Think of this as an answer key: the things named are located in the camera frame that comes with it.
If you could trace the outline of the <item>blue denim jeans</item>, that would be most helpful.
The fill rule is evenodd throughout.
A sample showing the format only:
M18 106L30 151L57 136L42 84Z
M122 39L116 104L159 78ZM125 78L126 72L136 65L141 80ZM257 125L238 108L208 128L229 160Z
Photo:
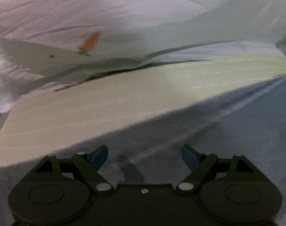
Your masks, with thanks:
M281 191L277 223L286 225L286 76L86 139L54 154L66 158L105 144L109 158L101 174L111 183L177 184L188 174L180 155L185 143L224 158L234 154L249 158ZM0 167L0 225L13 222L9 191L43 156Z

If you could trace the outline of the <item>green grid cutting mat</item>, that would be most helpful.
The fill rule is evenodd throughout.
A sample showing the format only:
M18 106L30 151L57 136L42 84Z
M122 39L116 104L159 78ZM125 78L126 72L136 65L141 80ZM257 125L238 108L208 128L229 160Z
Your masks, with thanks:
M0 167L281 76L286 58L217 56L117 73L26 98L0 130Z

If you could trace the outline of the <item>light carrot print sheet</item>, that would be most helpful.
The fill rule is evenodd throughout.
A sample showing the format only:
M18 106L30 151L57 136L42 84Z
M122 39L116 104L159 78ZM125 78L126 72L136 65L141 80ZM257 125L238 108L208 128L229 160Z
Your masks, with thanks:
M0 114L52 83L242 41L285 47L286 0L0 0Z

